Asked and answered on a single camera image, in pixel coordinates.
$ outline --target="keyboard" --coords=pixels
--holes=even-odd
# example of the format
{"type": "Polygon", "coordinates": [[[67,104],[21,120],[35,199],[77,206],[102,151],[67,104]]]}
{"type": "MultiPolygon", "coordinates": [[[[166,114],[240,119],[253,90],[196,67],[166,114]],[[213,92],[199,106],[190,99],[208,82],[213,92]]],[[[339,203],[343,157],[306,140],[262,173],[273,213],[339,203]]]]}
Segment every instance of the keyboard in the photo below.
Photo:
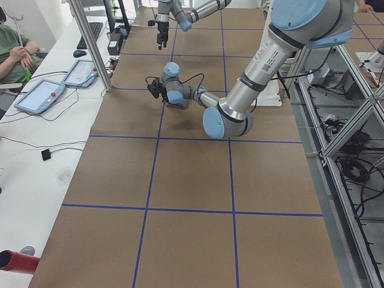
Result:
{"type": "MultiPolygon", "coordinates": [[[[101,29],[103,27],[102,22],[89,22],[89,27],[92,31],[92,34],[94,35],[95,40],[97,40],[98,36],[100,35],[101,29]]],[[[77,49],[86,49],[86,43],[84,41],[84,38],[81,37],[77,49]]]]}

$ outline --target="white desk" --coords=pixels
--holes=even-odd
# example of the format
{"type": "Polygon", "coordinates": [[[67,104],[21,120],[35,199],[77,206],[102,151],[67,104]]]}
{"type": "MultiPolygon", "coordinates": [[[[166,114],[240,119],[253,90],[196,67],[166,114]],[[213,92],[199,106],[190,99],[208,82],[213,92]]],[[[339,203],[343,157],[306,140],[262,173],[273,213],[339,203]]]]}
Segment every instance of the white desk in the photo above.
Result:
{"type": "MultiPolygon", "coordinates": [[[[110,58],[106,36],[106,18],[90,17],[88,20],[103,22],[103,31],[97,41],[104,63],[110,58]]],[[[68,71],[76,58],[72,56],[80,40],[80,32],[76,21],[73,21],[66,32],[57,41],[34,75],[54,71],[68,71]]],[[[91,59],[89,53],[78,59],[91,59]]],[[[24,88],[31,89],[40,79],[46,78],[60,82],[64,73],[32,79],[24,88]]],[[[31,116],[16,122],[8,121],[26,116],[20,113],[11,117],[3,117],[0,122],[0,137],[7,137],[27,142],[35,146],[52,146],[59,143],[86,141],[89,129],[103,100],[104,87],[99,78],[88,88],[78,89],[77,94],[69,96],[74,89],[67,88],[58,104],[43,113],[47,119],[57,117],[65,108],[77,101],[57,120],[49,122],[38,116],[31,116]]],[[[17,113],[13,106],[6,115],[17,113]]],[[[83,149],[80,145],[57,146],[51,151],[72,147],[83,149]]],[[[31,245],[36,249],[35,256],[40,257],[49,233],[55,222],[62,200],[81,151],[66,149],[52,154],[52,159],[43,161],[41,151],[30,146],[2,139],[0,141],[0,251],[20,251],[31,245]],[[59,174],[67,175],[67,182],[58,179],[59,174]]],[[[32,276],[0,271],[0,287],[27,287],[32,276]]]]}

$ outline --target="light blue joint cap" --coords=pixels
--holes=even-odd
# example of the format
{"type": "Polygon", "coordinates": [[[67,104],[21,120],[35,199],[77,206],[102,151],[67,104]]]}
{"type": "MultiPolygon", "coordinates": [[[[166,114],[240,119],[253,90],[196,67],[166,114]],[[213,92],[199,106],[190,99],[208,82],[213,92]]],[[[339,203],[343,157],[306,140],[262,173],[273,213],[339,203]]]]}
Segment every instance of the light blue joint cap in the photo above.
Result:
{"type": "Polygon", "coordinates": [[[167,92],[168,101],[170,104],[180,104],[183,101],[183,96],[179,91],[168,91],[167,92]]]}
{"type": "Polygon", "coordinates": [[[352,36],[352,30],[349,30],[347,32],[344,32],[329,38],[324,38],[317,41],[309,42],[307,43],[307,47],[309,49],[318,49],[318,48],[327,48],[327,47],[337,46],[337,45],[341,45],[348,42],[351,36],[352,36]]]}
{"type": "Polygon", "coordinates": [[[216,107],[205,109],[203,114],[203,127],[205,133],[213,139],[222,139],[225,134],[223,117],[216,107]]]}
{"type": "Polygon", "coordinates": [[[182,22],[180,23],[180,28],[182,29],[183,32],[187,32],[192,28],[192,23],[189,21],[182,22]]]}
{"type": "Polygon", "coordinates": [[[164,72],[170,77],[176,77],[180,74],[180,66],[174,62],[168,62],[164,67],[164,72]]]}
{"type": "Polygon", "coordinates": [[[275,0],[271,22],[280,30],[298,29],[316,18],[325,3],[326,0],[275,0]]]}

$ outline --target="person's hand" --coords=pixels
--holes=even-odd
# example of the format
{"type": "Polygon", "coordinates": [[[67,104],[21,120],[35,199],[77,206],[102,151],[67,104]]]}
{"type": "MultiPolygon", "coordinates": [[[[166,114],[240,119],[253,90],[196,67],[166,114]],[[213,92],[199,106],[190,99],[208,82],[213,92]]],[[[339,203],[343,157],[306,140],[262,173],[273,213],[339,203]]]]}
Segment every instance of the person's hand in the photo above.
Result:
{"type": "Polygon", "coordinates": [[[9,58],[14,62],[18,62],[26,56],[29,56],[28,52],[24,50],[22,46],[16,46],[10,50],[9,58]]]}
{"type": "Polygon", "coordinates": [[[24,70],[33,70],[34,69],[34,61],[32,60],[30,54],[26,54],[25,57],[23,57],[20,60],[20,63],[22,64],[22,67],[24,70]]]}
{"type": "Polygon", "coordinates": [[[371,5],[368,5],[368,4],[363,4],[359,7],[360,11],[361,12],[374,12],[373,11],[373,7],[371,5]]]}

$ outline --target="computer mouse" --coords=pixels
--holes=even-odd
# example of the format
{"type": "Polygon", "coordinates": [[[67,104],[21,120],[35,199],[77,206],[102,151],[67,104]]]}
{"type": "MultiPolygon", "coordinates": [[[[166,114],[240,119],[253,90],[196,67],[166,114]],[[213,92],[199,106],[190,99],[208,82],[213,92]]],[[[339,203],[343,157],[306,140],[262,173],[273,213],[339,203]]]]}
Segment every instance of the computer mouse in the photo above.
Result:
{"type": "Polygon", "coordinates": [[[86,51],[84,51],[84,50],[75,50],[73,52],[73,56],[75,58],[78,58],[78,57],[81,57],[81,56],[84,56],[84,55],[86,55],[86,51]]]}

